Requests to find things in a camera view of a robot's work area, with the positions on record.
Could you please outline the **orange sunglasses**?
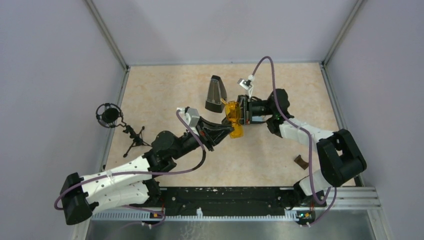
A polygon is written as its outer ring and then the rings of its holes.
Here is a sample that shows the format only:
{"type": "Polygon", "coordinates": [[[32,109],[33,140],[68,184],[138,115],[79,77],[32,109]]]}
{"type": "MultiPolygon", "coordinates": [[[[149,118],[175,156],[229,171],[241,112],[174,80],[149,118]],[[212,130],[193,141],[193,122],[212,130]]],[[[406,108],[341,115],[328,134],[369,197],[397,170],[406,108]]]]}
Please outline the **orange sunglasses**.
{"type": "Polygon", "coordinates": [[[221,102],[224,104],[226,119],[233,127],[233,131],[229,134],[230,138],[236,139],[243,137],[244,131],[240,124],[242,117],[240,104],[237,101],[225,101],[223,98],[221,98],[221,102]]]}

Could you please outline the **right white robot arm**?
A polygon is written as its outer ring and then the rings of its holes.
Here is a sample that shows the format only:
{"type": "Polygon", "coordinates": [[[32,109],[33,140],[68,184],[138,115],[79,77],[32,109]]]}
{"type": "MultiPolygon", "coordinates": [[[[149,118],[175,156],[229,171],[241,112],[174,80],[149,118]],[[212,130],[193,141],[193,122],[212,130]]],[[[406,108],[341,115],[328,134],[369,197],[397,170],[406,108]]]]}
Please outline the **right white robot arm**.
{"type": "Polygon", "coordinates": [[[254,117],[269,116],[268,130],[283,139],[307,146],[318,155],[319,169],[296,182],[293,200],[299,206],[311,201],[323,204],[328,188],[338,188],[367,169],[367,163],[347,129],[324,130],[296,119],[289,113],[289,96],[278,88],[267,99],[239,95],[242,125],[258,124],[254,117]]]}

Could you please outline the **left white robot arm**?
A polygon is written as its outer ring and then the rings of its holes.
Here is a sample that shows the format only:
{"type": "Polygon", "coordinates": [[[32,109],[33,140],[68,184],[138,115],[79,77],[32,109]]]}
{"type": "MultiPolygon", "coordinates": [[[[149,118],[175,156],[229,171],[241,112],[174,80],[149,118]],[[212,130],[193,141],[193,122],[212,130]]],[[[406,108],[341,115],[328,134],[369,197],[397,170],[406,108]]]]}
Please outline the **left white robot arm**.
{"type": "Polygon", "coordinates": [[[157,177],[196,171],[205,163],[207,151],[213,151],[235,131],[231,124],[210,122],[181,110],[176,115],[186,129],[182,136],[164,130],[151,143],[151,149],[134,160],[94,174],[68,175],[54,202],[54,208],[63,212],[65,223],[77,225],[96,213],[131,204],[156,206],[161,198],[157,177]],[[175,161],[197,148],[201,149],[200,161],[192,168],[174,171],[175,161]]]}

